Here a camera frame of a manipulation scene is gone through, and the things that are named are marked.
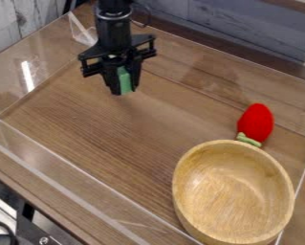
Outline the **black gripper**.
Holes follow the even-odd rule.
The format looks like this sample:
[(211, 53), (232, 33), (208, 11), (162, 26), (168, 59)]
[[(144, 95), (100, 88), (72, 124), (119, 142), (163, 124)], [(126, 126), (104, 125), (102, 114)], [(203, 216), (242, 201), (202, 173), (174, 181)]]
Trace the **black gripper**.
[(134, 8), (131, 6), (98, 6), (95, 23), (99, 40), (78, 55), (84, 77), (102, 74), (112, 95), (120, 96), (118, 68), (131, 73), (132, 91), (139, 87), (142, 62), (156, 55), (151, 33), (132, 34)]

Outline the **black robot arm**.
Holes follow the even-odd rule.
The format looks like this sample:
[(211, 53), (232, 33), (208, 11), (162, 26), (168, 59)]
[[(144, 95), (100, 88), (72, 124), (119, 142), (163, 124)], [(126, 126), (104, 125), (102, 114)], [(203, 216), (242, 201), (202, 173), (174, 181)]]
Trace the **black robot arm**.
[(135, 92), (142, 63), (158, 54), (156, 36), (132, 34), (135, 0), (99, 0), (95, 6), (98, 42), (78, 55), (86, 78), (102, 75), (115, 96)]

